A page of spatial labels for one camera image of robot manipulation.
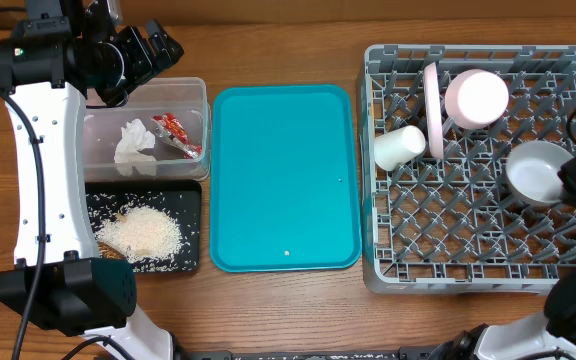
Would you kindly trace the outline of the white napkin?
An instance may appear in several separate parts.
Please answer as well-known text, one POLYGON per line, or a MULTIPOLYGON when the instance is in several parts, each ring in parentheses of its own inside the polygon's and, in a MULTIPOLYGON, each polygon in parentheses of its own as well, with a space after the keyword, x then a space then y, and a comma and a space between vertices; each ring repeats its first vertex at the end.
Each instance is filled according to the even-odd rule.
POLYGON ((118 142, 114 162, 117 171, 126 177, 133 175, 136 170, 141 175, 154 176, 155 165, 141 165, 141 162, 154 162, 153 155, 143 153, 143 150, 152 150, 155 146, 155 136, 143 124, 140 119, 127 122, 121 128, 121 139, 118 142))

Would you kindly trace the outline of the cream plastic cup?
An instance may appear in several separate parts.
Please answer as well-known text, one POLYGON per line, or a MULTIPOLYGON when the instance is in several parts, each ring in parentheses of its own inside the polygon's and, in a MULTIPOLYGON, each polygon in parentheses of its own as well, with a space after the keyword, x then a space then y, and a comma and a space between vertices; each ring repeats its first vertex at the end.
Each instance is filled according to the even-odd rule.
POLYGON ((375 163, 385 171, 393 171, 398 165, 422 154, 425 148, 422 131, 416 126, 405 126, 375 138, 375 163))

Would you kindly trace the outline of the pink bowl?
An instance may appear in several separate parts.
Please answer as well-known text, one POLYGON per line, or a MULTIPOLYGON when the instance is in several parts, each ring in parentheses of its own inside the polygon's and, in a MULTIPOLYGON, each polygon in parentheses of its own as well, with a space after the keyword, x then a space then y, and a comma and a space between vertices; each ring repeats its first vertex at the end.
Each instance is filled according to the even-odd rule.
POLYGON ((509 90, 498 75, 480 69, 457 75, 445 92, 445 110, 464 129, 482 129, 497 121, 507 109, 509 90))

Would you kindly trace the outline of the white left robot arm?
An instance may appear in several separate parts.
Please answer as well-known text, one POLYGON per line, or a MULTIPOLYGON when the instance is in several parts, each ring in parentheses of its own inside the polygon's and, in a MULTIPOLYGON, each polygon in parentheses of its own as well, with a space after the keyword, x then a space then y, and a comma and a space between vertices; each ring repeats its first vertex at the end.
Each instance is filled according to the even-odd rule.
POLYGON ((100 255, 85 199, 87 93, 124 105, 176 64, 182 47, 151 21, 121 23, 114 1, 30 0, 0 41, 0 96, 16 143, 20 223, 0 302, 23 325, 79 336, 119 359, 181 359, 176 338, 137 303, 131 265, 100 255))

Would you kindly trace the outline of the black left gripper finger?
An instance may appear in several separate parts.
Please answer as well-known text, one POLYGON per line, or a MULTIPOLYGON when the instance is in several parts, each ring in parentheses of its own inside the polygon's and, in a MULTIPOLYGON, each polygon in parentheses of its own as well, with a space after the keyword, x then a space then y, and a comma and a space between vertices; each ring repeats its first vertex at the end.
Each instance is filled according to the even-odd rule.
POLYGON ((146 24, 146 31, 158 70, 169 69, 184 55, 183 47, 164 30, 157 20, 150 20, 146 24))
POLYGON ((128 26, 118 33, 120 52, 124 60, 124 79, 122 87, 125 90, 135 88, 149 82, 160 73, 156 60, 157 50, 152 44, 159 45, 159 32, 148 32, 149 39, 142 36, 137 27, 128 26))

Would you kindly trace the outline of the red snack wrapper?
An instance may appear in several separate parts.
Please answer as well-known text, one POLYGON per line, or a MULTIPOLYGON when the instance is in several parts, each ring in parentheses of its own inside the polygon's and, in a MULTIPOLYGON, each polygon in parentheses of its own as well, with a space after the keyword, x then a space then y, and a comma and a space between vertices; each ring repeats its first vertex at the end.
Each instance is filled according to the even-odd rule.
POLYGON ((185 158, 196 159, 202 154, 202 147, 190 142, 187 131, 172 113, 154 115, 151 121, 155 124, 158 137, 179 149, 185 158))

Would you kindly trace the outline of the pink plate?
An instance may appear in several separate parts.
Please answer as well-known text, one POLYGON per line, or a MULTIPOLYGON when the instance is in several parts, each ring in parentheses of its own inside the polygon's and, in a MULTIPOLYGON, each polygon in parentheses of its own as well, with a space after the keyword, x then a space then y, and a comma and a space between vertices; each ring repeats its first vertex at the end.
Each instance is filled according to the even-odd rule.
POLYGON ((433 158, 444 159, 441 97, 437 65, 432 62, 423 71, 424 101, 428 146, 433 158))

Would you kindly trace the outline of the white small bowl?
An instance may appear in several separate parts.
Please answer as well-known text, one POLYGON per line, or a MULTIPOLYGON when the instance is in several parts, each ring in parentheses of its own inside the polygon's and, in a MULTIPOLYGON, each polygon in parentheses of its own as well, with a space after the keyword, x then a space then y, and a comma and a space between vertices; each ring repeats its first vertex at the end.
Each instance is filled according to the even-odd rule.
POLYGON ((508 154, 505 172, 511 192, 530 206, 550 207, 565 194, 558 176, 573 155, 556 144, 534 140, 515 146, 508 154))

